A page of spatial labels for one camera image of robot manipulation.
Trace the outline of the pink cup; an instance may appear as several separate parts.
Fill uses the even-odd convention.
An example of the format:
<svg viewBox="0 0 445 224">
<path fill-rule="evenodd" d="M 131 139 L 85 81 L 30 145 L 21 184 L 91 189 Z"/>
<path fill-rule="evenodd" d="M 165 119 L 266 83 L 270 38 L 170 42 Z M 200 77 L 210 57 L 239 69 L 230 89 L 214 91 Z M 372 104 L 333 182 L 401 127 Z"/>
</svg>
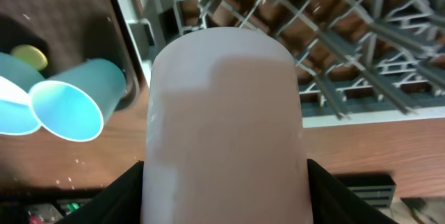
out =
<svg viewBox="0 0 445 224">
<path fill-rule="evenodd" d="M 296 67 L 278 41 L 218 27 L 159 53 L 141 221 L 313 221 Z"/>
</svg>

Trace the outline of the light blue rice bowl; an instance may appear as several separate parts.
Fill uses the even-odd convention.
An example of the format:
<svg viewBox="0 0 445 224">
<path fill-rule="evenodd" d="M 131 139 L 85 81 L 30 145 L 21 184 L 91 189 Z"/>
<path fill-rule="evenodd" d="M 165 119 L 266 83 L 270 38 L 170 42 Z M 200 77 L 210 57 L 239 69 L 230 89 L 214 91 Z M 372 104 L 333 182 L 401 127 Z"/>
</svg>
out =
<svg viewBox="0 0 445 224">
<path fill-rule="evenodd" d="M 1 53 L 1 134 L 23 136 L 41 124 L 30 109 L 30 89 L 45 78 L 31 65 Z"/>
</svg>

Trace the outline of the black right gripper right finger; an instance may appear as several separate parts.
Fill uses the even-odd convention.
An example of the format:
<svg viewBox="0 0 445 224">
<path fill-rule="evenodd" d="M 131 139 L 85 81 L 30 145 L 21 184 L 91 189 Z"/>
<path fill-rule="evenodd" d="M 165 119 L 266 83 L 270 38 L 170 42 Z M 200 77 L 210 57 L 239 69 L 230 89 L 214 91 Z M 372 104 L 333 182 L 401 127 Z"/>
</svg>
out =
<svg viewBox="0 0 445 224">
<path fill-rule="evenodd" d="M 307 168 L 314 224 L 396 224 L 314 160 L 307 160 Z"/>
</svg>

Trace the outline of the yellow plastic spoon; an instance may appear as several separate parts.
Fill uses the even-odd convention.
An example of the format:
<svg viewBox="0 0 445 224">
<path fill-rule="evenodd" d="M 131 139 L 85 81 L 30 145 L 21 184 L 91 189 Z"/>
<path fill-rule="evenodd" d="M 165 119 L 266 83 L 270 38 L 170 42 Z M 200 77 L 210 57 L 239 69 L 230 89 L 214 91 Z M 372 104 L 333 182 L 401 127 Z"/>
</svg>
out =
<svg viewBox="0 0 445 224">
<path fill-rule="evenodd" d="M 12 49 L 11 55 L 34 67 L 37 71 L 41 71 L 48 66 L 46 55 L 32 45 L 16 46 Z"/>
</svg>

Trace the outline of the small blue cup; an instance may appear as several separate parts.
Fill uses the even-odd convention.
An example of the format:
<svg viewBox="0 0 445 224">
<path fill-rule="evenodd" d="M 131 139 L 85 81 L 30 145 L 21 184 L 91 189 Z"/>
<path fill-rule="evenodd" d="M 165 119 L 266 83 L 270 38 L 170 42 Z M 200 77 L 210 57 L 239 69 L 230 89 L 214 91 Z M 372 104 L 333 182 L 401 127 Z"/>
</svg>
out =
<svg viewBox="0 0 445 224">
<path fill-rule="evenodd" d="M 96 58 L 36 83 L 29 91 L 29 106 L 55 136 L 88 142 L 101 134 L 126 89 L 124 72 Z"/>
</svg>

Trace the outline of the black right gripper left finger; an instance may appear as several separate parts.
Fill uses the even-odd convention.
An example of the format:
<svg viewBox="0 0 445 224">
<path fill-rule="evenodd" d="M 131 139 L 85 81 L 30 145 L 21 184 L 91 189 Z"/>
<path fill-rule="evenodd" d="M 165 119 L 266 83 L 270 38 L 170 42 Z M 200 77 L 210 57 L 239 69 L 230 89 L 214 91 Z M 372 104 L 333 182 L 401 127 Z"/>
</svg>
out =
<svg viewBox="0 0 445 224">
<path fill-rule="evenodd" d="M 136 162 L 84 206 L 57 224 L 140 224 L 144 162 Z"/>
</svg>

